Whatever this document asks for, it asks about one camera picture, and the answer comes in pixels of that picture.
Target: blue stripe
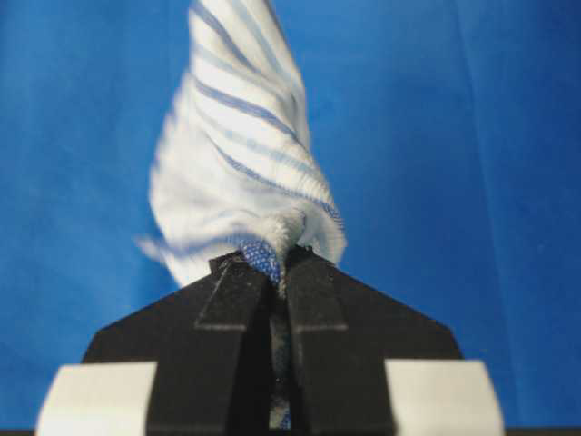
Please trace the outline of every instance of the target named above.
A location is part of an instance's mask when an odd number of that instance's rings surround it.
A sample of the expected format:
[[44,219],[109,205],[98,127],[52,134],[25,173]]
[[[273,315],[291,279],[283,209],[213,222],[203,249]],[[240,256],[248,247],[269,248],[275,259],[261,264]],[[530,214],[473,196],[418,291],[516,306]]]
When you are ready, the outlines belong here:
[[276,14],[274,13],[274,11],[272,10],[272,5],[271,5],[270,0],[262,0],[262,2],[266,6],[266,8],[269,10],[269,13],[271,14],[271,17],[272,17],[272,21],[276,25],[277,29],[279,29],[279,33],[281,34],[282,39],[284,40],[284,43],[287,46],[289,46],[289,44],[287,43],[286,38],[284,37],[284,33],[282,32],[282,26],[281,26],[281,23],[279,22],[279,18],[276,16]]
[[194,44],[195,44],[194,52],[195,52],[196,57],[200,57],[201,59],[205,60],[206,62],[208,62],[209,64],[218,68],[219,70],[222,70],[226,73],[230,73],[230,74],[235,75],[236,77],[238,77],[242,80],[245,80],[246,82],[254,84],[257,88],[262,89],[263,91],[269,93],[274,98],[276,98],[279,101],[279,104],[281,104],[281,105],[286,104],[284,99],[281,97],[281,95],[279,93],[277,93],[276,91],[271,89],[270,86],[264,85],[264,81],[253,79],[252,77],[249,77],[248,75],[241,73],[240,71],[233,68],[227,62],[222,61],[222,59],[220,59],[219,57],[214,55],[210,50],[208,50],[203,45],[201,45],[199,43],[194,43]]
[[228,31],[224,28],[222,23],[218,21],[218,19],[202,4],[201,1],[198,1],[195,6],[195,13],[203,20],[205,24],[209,27],[214,29],[214,31],[220,36],[222,41],[226,44],[226,46],[232,51],[234,56],[241,61],[243,64],[248,66],[253,72],[260,73],[254,65],[246,58],[244,53],[238,48],[238,46],[234,43]]
[[226,154],[210,137],[208,137],[208,140],[214,145],[214,147],[216,148],[216,151],[218,153],[220,153],[220,155],[226,161],[226,163],[229,166],[231,166],[233,169],[235,169],[236,171],[239,171],[241,173],[244,173],[245,175],[249,176],[251,179],[254,179],[258,182],[264,183],[272,188],[277,189],[278,191],[280,191],[284,195],[287,195],[289,197],[294,197],[294,198],[302,198],[304,200],[308,200],[308,201],[312,202],[313,204],[319,206],[319,208],[321,208],[329,216],[329,218],[335,223],[335,225],[337,225],[339,230],[341,230],[341,231],[343,230],[343,222],[340,219],[339,212],[337,212],[337,210],[333,206],[331,206],[330,204],[325,203],[319,199],[313,198],[310,195],[306,195],[304,193],[298,193],[296,191],[292,191],[288,188],[285,188],[283,186],[276,184],[275,182],[273,182],[271,180],[268,180],[268,179],[262,177],[261,175],[255,173],[253,170],[251,170],[250,168],[245,166],[243,163],[236,161],[235,159],[230,157],[228,154]]
[[193,77],[193,80],[196,83],[196,88],[202,94],[206,95],[207,97],[210,97],[213,100],[216,100],[217,102],[220,102],[225,106],[237,109],[242,113],[254,116],[256,118],[261,118],[262,120],[270,124],[272,127],[279,130],[280,132],[290,136],[294,141],[297,142],[297,144],[299,144],[304,149],[304,146],[300,143],[300,140],[295,134],[295,132],[292,129],[290,129],[288,125],[279,120],[276,117],[276,115],[274,115],[271,111],[268,111],[262,106],[258,106],[256,104],[247,102],[246,100],[242,100],[241,98],[226,94],[222,91],[219,91],[216,88],[212,88],[211,86],[204,84],[196,76]]
[[[290,74],[288,74],[284,70],[284,68],[282,68],[281,63],[279,62],[279,59],[274,54],[274,51],[272,50],[271,45],[269,44],[268,40],[264,37],[264,34],[262,33],[261,28],[258,26],[258,24],[254,20],[254,18],[252,18],[251,14],[246,9],[246,6],[244,6],[244,4],[241,2],[241,0],[231,0],[231,3],[234,6],[234,9],[236,10],[236,12],[238,13],[238,16],[240,17],[240,19],[246,24],[246,27],[248,28],[248,30],[251,32],[252,36],[254,36],[254,39],[256,40],[256,42],[261,47],[264,55],[266,56],[267,60],[269,61],[269,64],[271,64],[271,67],[278,74],[282,75],[289,83],[291,83],[292,87],[294,88],[293,92],[297,93],[299,87],[295,83],[295,80],[292,78],[292,76]],[[272,16],[272,11],[270,10],[270,8],[269,8],[269,12],[271,12],[271,17],[276,23],[276,20]]]
[[201,117],[201,119],[208,123],[209,125],[211,125],[218,132],[220,132],[220,134],[222,134],[224,137],[228,138],[231,141],[234,141],[237,144],[243,145],[249,148],[250,150],[253,150],[255,153],[262,154],[263,156],[272,159],[273,162],[289,166],[290,168],[293,168],[301,173],[304,173],[305,175],[321,183],[321,177],[319,172],[314,170],[310,166],[306,165],[304,162],[301,162],[293,157],[290,157],[284,152],[272,150],[270,147],[260,144],[251,138],[246,138],[240,134],[237,134],[236,132],[228,129],[227,127],[218,123],[216,120],[207,115],[200,108],[199,105],[197,104],[194,105],[196,106],[196,112]]

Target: blue fabric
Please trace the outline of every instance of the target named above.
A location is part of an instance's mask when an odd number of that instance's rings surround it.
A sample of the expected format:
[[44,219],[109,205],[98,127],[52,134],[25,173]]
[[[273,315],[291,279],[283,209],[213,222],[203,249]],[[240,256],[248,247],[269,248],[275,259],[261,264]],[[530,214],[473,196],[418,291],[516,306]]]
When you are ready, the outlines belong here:
[[[449,325],[508,424],[581,425],[581,4],[355,3],[273,2],[341,269]],[[155,232],[188,4],[0,2],[0,427],[32,426],[96,329],[175,289],[133,239]]]
[[246,262],[268,276],[273,283],[281,280],[281,266],[276,259],[276,253],[268,243],[265,241],[245,243],[241,251]]

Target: cloth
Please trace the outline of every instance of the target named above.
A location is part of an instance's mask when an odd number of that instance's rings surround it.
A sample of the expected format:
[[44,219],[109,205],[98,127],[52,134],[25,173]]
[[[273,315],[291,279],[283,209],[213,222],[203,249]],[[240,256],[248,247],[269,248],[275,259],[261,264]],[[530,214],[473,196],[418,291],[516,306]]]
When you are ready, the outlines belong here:
[[151,173],[164,241],[141,241],[180,285],[241,250],[274,283],[296,243],[336,263],[340,214],[310,152],[305,91],[268,0],[200,1],[191,61]]
[[[190,2],[0,3],[1,428],[32,428],[60,365],[175,290],[133,237],[154,232]],[[448,325],[508,426],[580,425],[581,2],[271,3],[341,269]]]

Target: striped fabric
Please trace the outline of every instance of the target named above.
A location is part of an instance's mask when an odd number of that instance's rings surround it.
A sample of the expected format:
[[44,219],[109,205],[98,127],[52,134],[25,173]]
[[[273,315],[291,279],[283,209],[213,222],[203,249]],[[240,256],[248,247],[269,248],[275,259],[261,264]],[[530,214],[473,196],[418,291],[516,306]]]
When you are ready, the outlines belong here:
[[180,285],[241,250],[278,283],[295,243],[336,263],[340,214],[310,153],[306,99],[268,0],[190,10],[191,60],[151,173],[163,242],[141,241]]

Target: white cloth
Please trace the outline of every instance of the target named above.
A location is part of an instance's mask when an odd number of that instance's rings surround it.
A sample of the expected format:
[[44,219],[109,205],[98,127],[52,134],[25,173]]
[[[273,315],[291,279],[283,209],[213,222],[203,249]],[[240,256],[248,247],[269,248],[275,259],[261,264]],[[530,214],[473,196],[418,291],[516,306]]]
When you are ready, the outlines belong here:
[[339,212],[310,153],[303,83],[268,0],[190,10],[191,61],[151,172],[164,241],[141,241],[180,285],[234,250],[281,279],[295,243],[336,263]]

